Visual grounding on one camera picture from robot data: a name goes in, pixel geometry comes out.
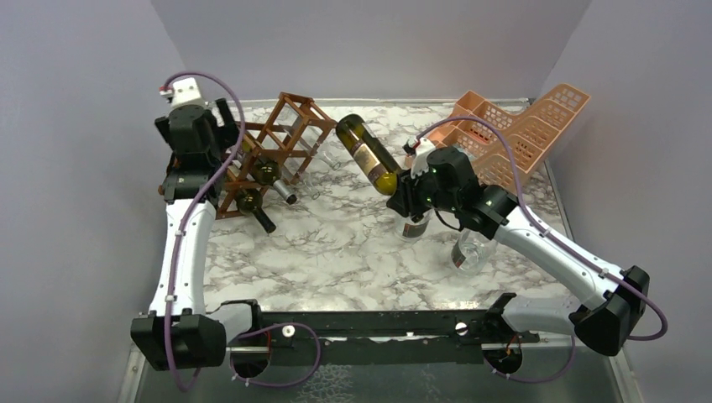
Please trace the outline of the clear bottle with label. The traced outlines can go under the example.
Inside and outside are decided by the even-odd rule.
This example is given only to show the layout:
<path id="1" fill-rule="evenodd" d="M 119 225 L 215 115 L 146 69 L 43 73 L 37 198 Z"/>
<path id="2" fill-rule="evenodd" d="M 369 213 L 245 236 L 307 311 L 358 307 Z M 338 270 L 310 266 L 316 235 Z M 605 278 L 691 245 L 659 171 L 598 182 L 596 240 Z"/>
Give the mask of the clear bottle with label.
<path id="1" fill-rule="evenodd" d="M 396 214 L 395 235 L 404 241 L 416 242 L 424 235 L 431 217 L 432 214 L 427 212 L 420 220 L 415 221 L 412 217 L 402 217 Z"/>

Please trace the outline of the olive wine bottle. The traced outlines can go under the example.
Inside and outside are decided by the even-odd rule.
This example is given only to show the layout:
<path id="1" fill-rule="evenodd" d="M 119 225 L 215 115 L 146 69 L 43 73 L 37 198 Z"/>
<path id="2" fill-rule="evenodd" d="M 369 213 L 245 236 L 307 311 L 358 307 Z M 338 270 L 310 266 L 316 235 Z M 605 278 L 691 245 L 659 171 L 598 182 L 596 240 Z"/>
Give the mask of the olive wine bottle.
<path id="1" fill-rule="evenodd" d="M 340 119 L 336 135 L 375 190 L 392 196 L 401 166 L 363 118 L 352 113 Z"/>

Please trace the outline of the dark green wine bottle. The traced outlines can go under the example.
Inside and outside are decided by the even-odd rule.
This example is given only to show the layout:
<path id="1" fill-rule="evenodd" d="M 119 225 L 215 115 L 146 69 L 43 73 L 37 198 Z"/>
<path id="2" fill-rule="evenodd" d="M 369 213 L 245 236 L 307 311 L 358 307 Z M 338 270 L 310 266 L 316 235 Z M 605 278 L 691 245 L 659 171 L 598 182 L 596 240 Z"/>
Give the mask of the dark green wine bottle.
<path id="1" fill-rule="evenodd" d="M 249 175 L 261 186 L 270 186 L 288 204 L 297 202 L 296 194 L 283 181 L 280 165 L 269 156 L 258 155 L 249 168 Z"/>

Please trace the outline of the green wine bottle cream label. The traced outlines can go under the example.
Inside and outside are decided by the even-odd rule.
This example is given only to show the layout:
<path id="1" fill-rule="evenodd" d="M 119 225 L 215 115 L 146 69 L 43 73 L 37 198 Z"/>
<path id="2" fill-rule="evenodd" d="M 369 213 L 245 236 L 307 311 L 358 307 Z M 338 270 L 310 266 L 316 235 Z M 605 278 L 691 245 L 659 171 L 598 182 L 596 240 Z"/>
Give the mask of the green wine bottle cream label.
<path id="1" fill-rule="evenodd" d="M 252 215 L 266 233 L 276 230 L 275 223 L 263 209 L 263 197 L 258 189 L 245 188 L 236 193 L 235 202 L 238 210 L 243 214 Z"/>

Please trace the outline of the clear bottle silver cap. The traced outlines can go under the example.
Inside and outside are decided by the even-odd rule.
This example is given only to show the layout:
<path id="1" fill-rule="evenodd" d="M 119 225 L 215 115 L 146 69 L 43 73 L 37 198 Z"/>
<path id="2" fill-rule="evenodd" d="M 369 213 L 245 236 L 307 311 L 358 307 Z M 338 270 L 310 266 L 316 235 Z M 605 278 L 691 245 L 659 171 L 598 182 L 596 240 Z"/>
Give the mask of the clear bottle silver cap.
<path id="1" fill-rule="evenodd" d="M 275 120 L 289 136 L 294 136 L 300 127 L 302 119 L 292 109 L 284 108 Z M 329 148 L 323 148 L 319 137 L 322 131 L 315 126 L 306 126 L 301 138 L 296 142 L 296 149 L 309 151 L 312 157 L 327 164 L 332 170 L 338 170 L 342 164 L 335 160 Z"/>

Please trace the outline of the clear bottle pink cap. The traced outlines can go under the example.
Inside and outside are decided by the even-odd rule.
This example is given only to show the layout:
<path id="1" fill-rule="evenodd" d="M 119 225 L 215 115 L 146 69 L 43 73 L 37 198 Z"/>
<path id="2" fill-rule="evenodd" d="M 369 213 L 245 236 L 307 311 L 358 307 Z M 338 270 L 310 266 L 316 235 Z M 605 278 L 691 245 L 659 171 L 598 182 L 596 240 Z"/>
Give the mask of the clear bottle pink cap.
<path id="1" fill-rule="evenodd" d="M 451 249 L 450 258 L 456 270 L 469 275 L 480 273 L 495 255 L 498 243 L 481 233 L 463 230 Z"/>

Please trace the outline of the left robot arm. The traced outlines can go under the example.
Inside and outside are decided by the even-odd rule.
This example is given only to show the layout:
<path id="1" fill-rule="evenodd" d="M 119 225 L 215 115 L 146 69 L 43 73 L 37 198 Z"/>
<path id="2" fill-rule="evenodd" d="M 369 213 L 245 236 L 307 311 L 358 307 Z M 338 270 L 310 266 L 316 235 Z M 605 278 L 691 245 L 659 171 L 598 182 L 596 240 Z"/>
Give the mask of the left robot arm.
<path id="1" fill-rule="evenodd" d="M 224 179 L 213 176 L 238 140 L 238 125 L 225 99 L 216 101 L 223 121 L 199 104 L 173 107 L 155 127 L 172 153 L 160 187 L 167 235 L 160 280 L 145 317 L 130 336 L 157 371 L 217 367 L 234 339 L 257 343 L 264 333 L 253 300 L 229 301 L 212 312 L 204 301 L 207 244 Z"/>

